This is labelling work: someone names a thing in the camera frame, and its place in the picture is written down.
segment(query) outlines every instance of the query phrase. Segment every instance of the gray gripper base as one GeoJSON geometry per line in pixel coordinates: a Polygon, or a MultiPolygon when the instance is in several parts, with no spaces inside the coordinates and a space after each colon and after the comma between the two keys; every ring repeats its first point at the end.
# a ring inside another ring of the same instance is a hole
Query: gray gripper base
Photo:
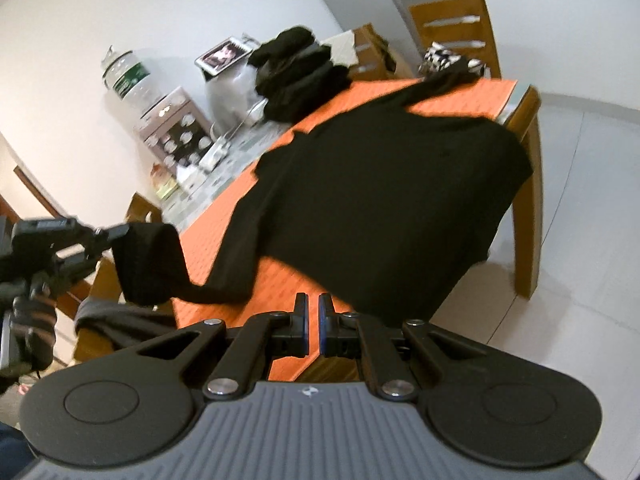
{"type": "Polygon", "coordinates": [[[518,472],[474,462],[441,443],[410,404],[364,383],[258,383],[214,402],[171,449],[108,470],[39,460],[26,480],[597,480],[582,463],[518,472]]]}

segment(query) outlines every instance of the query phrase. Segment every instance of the green label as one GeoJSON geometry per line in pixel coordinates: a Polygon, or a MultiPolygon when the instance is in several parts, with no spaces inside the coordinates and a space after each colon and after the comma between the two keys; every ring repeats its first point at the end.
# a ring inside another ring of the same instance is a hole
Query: green label
{"type": "Polygon", "coordinates": [[[129,70],[127,70],[122,77],[116,81],[116,84],[113,85],[113,89],[121,99],[124,99],[124,96],[148,75],[149,72],[147,72],[146,68],[142,66],[142,63],[137,63],[129,68],[129,70]]]}

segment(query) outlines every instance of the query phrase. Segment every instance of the baseboard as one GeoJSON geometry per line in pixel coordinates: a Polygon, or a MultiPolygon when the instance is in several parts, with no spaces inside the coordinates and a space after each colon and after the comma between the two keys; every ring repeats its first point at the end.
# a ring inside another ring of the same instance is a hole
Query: baseboard
{"type": "Polygon", "coordinates": [[[624,106],[611,103],[603,103],[594,99],[584,97],[572,97],[562,94],[549,94],[541,92],[542,104],[558,106],[562,108],[575,108],[581,111],[590,111],[595,114],[604,115],[613,119],[619,119],[628,123],[640,124],[640,110],[626,108],[624,106]]]}

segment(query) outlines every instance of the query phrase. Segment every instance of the wooden table leg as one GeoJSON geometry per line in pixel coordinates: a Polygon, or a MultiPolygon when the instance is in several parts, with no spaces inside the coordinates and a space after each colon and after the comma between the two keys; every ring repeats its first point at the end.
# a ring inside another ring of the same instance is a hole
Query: wooden table leg
{"type": "Polygon", "coordinates": [[[542,155],[537,115],[522,138],[522,145],[529,155],[533,175],[513,200],[515,289],[518,295],[530,298],[538,286],[542,248],[542,155]]]}

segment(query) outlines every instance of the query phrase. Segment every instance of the orange tablecloth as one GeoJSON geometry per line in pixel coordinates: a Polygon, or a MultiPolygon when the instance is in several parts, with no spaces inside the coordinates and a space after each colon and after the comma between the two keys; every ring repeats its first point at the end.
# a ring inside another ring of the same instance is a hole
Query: orange tablecloth
{"type": "MultiPolygon", "coordinates": [[[[316,126],[340,112],[351,110],[375,97],[393,92],[415,83],[414,80],[355,82],[350,89],[336,96],[309,117],[287,131],[273,147],[291,142],[293,130],[309,132],[316,126]]],[[[515,86],[514,81],[480,79],[473,85],[460,88],[450,94],[428,99],[414,105],[414,113],[456,116],[484,116],[495,119],[507,103],[515,86]]],[[[191,225],[180,240],[191,279],[203,283],[209,275],[216,257],[226,226],[236,203],[255,183],[254,166],[247,168],[215,202],[191,225]]],[[[284,358],[273,364],[270,378],[277,381],[292,381],[318,357],[318,295],[325,290],[308,277],[293,268],[264,257],[258,264],[258,273],[254,286],[254,295],[244,306],[226,304],[198,305],[175,301],[175,311],[180,327],[204,319],[217,317],[225,320],[228,326],[239,326],[259,312],[270,310],[293,310],[297,292],[309,295],[309,335],[310,355],[305,359],[284,358]]],[[[349,305],[334,299],[336,310],[349,310],[349,305]]]]}

